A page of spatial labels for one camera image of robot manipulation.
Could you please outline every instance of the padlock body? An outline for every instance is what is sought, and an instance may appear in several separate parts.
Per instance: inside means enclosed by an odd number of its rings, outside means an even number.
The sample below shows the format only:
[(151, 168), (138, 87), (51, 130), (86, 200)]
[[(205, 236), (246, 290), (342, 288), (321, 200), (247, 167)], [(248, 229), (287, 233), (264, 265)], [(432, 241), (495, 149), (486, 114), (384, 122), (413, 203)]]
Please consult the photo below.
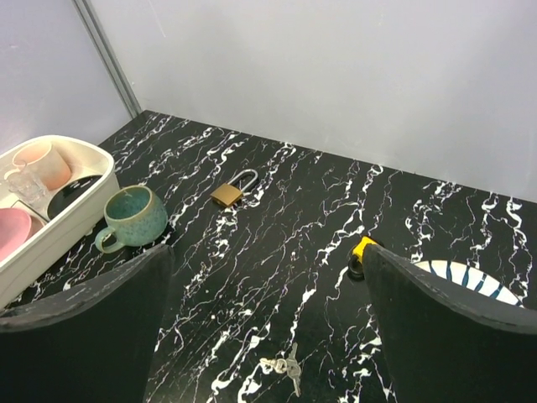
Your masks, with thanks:
[(230, 207), (242, 197), (242, 192), (235, 186), (224, 183), (211, 193), (212, 200), (224, 207)]

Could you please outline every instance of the marble countertop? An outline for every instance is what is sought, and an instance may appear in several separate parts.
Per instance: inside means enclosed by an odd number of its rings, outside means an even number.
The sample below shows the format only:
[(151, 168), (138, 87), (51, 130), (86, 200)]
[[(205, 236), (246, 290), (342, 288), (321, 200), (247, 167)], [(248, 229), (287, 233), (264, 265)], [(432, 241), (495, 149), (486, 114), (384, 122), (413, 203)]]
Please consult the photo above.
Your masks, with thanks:
[[(150, 402), (395, 402), (365, 282), (347, 277), (362, 234), (414, 262), (454, 259), (537, 308), (535, 204), (292, 144), (146, 112), (101, 146), (121, 186), (163, 200), (176, 276), (146, 390)], [(233, 208), (209, 195), (245, 168)], [(143, 249), (103, 255), (100, 222), (14, 303), (69, 288)], [(298, 343), (302, 396), (261, 358)]]

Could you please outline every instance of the pink bowl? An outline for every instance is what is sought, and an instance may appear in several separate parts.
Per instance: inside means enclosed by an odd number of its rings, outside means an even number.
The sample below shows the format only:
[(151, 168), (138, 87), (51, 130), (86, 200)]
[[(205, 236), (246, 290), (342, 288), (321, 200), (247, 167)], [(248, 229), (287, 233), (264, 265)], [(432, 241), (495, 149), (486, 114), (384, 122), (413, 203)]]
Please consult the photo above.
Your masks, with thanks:
[(18, 208), (0, 208), (0, 261), (34, 235), (32, 217)]

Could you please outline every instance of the wall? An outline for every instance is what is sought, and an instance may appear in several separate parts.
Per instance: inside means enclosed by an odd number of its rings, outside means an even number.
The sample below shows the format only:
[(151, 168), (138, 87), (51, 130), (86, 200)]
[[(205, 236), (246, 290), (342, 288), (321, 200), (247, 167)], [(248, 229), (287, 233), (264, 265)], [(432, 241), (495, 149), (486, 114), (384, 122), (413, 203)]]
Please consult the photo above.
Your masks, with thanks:
[(533, 0), (92, 0), (145, 108), (537, 201)]
[(130, 120), (70, 1), (0, 2), (0, 152), (45, 134), (98, 144)]

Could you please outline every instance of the black dish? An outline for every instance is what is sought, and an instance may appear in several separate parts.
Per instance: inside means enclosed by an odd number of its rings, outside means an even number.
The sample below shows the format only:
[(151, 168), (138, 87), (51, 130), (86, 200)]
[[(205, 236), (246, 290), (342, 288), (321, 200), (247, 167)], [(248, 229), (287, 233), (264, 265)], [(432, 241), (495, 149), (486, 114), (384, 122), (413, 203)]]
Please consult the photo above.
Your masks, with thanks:
[(52, 197), (52, 200), (47, 207), (47, 215), (52, 220), (63, 212), (72, 202), (78, 199), (87, 191), (91, 185), (101, 178), (100, 175), (85, 176), (83, 178), (72, 181), (68, 185), (62, 187), (58, 193)]

